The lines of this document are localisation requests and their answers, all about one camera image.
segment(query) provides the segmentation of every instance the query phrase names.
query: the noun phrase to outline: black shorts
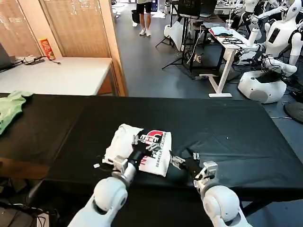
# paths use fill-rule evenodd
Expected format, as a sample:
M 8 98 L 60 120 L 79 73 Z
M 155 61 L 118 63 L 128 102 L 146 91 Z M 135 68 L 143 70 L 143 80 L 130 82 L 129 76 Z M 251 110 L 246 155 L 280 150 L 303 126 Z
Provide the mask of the black shorts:
M 144 7 L 145 7 L 145 11 L 147 13 L 150 13 L 152 11 L 152 2 L 150 1 L 142 4 L 137 3 L 137 12 L 140 14 L 144 14 Z

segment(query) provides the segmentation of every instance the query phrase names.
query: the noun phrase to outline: black tablecloth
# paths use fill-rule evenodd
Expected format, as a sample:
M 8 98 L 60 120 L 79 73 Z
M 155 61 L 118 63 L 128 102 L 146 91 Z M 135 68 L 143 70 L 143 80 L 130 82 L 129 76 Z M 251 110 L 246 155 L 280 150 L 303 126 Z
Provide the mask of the black tablecloth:
M 76 191 L 108 176 L 100 163 L 120 124 L 172 133 L 172 149 L 199 151 L 219 165 L 220 183 L 243 200 L 288 201 L 303 198 L 303 165 L 263 107 L 249 100 L 89 97 L 86 99 L 48 181 Z M 139 173 L 135 186 L 181 190 L 161 176 Z
M 0 157 L 50 166 L 88 97 L 33 95 L 0 136 Z

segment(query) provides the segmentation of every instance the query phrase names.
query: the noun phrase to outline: white desk leg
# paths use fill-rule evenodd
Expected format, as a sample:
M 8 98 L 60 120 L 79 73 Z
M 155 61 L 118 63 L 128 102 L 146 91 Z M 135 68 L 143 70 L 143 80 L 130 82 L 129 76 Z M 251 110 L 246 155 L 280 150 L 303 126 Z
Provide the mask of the white desk leg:
M 235 53 L 236 53 L 236 50 L 233 50 L 229 53 L 226 65 L 224 67 L 224 70 L 223 70 L 223 73 L 222 73 L 222 76 L 221 76 L 221 79 L 220 79 L 220 83 L 218 85 L 218 88 L 215 89 L 216 93 L 208 94 L 210 98 L 232 97 L 231 93 L 222 93 L 222 90 L 223 90 L 224 84 L 226 82 L 226 79 L 228 77 L 228 73 L 231 70 L 232 62 L 233 62 L 233 58 L 235 56 Z M 211 82 L 212 85 L 213 85 L 213 82 L 214 82 L 214 81 L 212 81 L 213 79 L 214 78 L 209 77 L 209 81 Z

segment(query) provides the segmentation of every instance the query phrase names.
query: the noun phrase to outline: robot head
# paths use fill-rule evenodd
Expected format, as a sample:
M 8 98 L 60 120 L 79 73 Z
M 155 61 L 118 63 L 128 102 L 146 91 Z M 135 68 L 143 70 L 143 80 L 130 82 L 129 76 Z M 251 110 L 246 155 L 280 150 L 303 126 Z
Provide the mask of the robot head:
M 288 21 L 292 18 L 295 19 L 297 17 L 301 10 L 302 2 L 301 0 L 286 0 L 283 1 L 282 6 L 282 20 Z

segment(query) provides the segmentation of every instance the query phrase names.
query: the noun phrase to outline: red logo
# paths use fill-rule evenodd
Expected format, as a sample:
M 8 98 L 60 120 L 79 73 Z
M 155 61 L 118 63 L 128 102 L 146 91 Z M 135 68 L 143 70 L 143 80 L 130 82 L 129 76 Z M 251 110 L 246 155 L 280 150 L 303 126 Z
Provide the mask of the red logo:
M 158 130 L 152 130 L 147 135 L 141 135 L 139 140 L 146 144 L 160 143 L 163 132 Z

